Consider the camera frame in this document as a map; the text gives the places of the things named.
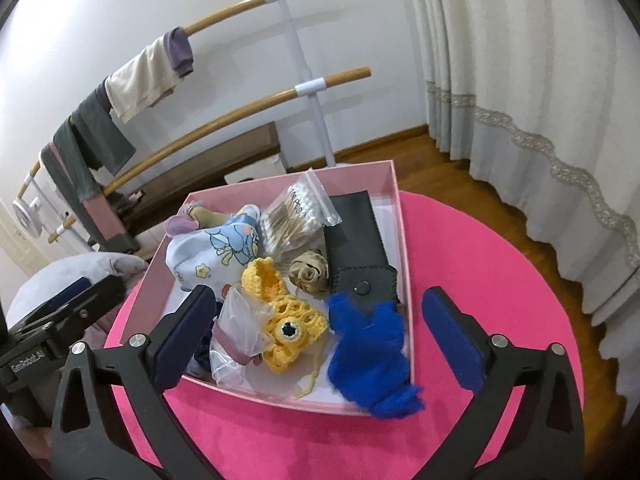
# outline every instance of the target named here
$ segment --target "yellow crochet toy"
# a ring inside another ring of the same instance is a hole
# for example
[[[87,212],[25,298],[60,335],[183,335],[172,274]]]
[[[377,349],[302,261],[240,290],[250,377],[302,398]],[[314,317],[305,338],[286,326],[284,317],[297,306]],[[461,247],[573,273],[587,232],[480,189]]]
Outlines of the yellow crochet toy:
[[[287,284],[273,266],[273,259],[258,258],[242,272],[242,288],[269,303],[276,311],[265,330],[274,338],[262,353],[269,369],[281,374],[326,331],[326,318],[309,304],[289,294]]]

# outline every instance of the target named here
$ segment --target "gray pillow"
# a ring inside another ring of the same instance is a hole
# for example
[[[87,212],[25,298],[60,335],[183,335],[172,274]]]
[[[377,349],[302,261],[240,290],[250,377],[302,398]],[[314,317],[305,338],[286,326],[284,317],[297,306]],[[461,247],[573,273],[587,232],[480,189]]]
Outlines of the gray pillow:
[[[6,313],[6,324],[11,328],[41,303],[83,276],[93,285],[110,274],[128,280],[147,267],[142,258],[121,253],[79,254],[53,262],[20,287]]]

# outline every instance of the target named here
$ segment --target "light blue cartoon cloth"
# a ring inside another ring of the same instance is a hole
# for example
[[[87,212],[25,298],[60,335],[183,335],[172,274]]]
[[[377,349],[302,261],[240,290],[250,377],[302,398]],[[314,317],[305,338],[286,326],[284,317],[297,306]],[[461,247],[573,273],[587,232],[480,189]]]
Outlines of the light blue cartoon cloth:
[[[259,217],[256,206],[245,206],[220,227],[176,235],[165,262],[181,289],[207,285],[218,301],[224,301],[231,285],[240,283],[247,264],[258,257]]]

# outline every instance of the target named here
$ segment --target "blue elephant print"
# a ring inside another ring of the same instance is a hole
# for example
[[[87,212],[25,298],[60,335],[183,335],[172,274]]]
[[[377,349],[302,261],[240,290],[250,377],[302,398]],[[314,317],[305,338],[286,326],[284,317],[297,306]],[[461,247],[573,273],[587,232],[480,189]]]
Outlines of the blue elephant print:
[[[221,263],[228,266],[231,258],[245,266],[258,257],[258,235],[249,224],[226,224],[207,230],[216,254],[222,256]]]

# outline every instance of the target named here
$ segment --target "pink box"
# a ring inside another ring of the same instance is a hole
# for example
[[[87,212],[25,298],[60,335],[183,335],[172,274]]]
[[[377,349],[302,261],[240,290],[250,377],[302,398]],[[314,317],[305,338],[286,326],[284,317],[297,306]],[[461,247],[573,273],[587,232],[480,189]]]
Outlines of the pink box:
[[[317,170],[316,175],[328,195],[347,194],[363,190],[366,190],[370,195],[389,263],[398,270],[398,297],[406,305],[405,312],[408,316],[407,355],[411,363],[411,380],[413,382],[415,376],[414,322],[411,286],[398,182],[396,181],[393,161],[386,160],[337,168],[324,168],[323,170]],[[205,207],[224,213],[235,213],[248,203],[265,208],[287,186],[295,183],[298,177],[299,174],[292,173],[206,189],[192,193],[187,201],[201,200],[204,202]],[[150,333],[161,319],[163,313],[165,313],[168,298],[174,290],[177,290],[176,280],[164,262],[169,241],[167,237],[162,240],[146,272],[124,327],[122,338],[120,339],[121,344],[127,342],[136,333]],[[303,399],[281,398],[263,392],[222,388],[187,376],[183,377],[183,379],[197,383],[203,388],[210,388],[211,390],[218,390],[243,399],[283,408],[342,415],[364,414],[357,406],[346,400],[342,400],[342,402],[327,402],[321,398],[315,400],[309,400],[306,397]]]

